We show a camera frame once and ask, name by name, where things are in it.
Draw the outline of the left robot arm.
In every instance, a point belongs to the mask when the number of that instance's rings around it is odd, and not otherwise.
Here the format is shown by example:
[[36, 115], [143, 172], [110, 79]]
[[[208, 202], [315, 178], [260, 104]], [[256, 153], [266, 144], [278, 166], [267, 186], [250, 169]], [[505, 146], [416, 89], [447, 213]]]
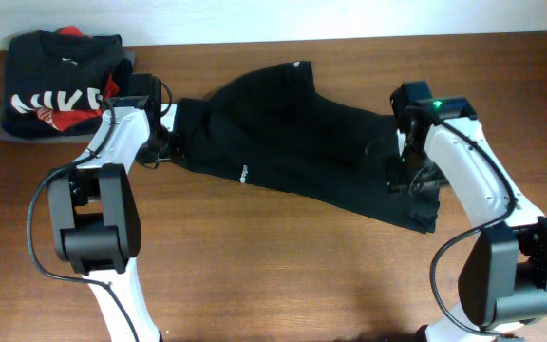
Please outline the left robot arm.
[[43, 189], [57, 257], [69, 281], [94, 294], [114, 341], [160, 341], [138, 274], [141, 221], [128, 179], [133, 163], [152, 169], [181, 157], [176, 106], [167, 85], [133, 74], [128, 92], [104, 103], [101, 125], [85, 151], [49, 173]]

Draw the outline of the black t-shirt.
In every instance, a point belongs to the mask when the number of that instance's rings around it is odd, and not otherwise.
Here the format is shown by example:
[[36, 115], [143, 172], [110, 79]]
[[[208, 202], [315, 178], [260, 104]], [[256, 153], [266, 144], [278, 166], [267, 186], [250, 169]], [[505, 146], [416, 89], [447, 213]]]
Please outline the black t-shirt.
[[206, 100], [181, 99], [179, 165], [202, 174], [321, 200], [422, 234], [439, 189], [395, 182], [403, 170], [395, 120], [317, 93], [311, 63], [245, 74]]

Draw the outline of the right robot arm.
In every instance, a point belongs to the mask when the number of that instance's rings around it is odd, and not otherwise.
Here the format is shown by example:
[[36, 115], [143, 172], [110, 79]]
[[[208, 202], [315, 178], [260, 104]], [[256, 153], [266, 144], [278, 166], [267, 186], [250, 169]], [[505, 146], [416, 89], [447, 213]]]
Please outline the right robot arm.
[[[429, 266], [441, 319], [417, 341], [515, 341], [516, 330], [547, 317], [547, 217], [512, 181], [464, 97], [436, 98], [424, 81], [390, 95], [400, 161], [387, 175], [392, 193], [419, 195], [450, 186], [471, 224], [446, 242]], [[447, 308], [436, 272], [443, 254], [476, 239], [458, 277], [459, 301]]]

